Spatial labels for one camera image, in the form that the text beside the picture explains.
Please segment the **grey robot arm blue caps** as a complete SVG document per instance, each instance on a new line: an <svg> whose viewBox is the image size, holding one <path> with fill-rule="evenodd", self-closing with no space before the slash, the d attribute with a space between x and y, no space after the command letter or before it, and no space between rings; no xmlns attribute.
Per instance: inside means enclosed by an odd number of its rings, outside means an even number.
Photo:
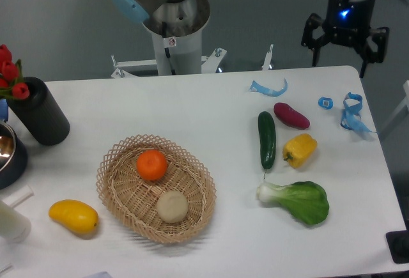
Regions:
<svg viewBox="0 0 409 278"><path fill-rule="evenodd" d="M383 62L389 29L371 27L376 0L328 0L327 14L311 14L301 44L313 52L313 63L328 43L351 47L363 65ZM202 55L202 31L210 18L208 0L112 0L128 20L150 33L159 75L215 73L226 51Z"/></svg>

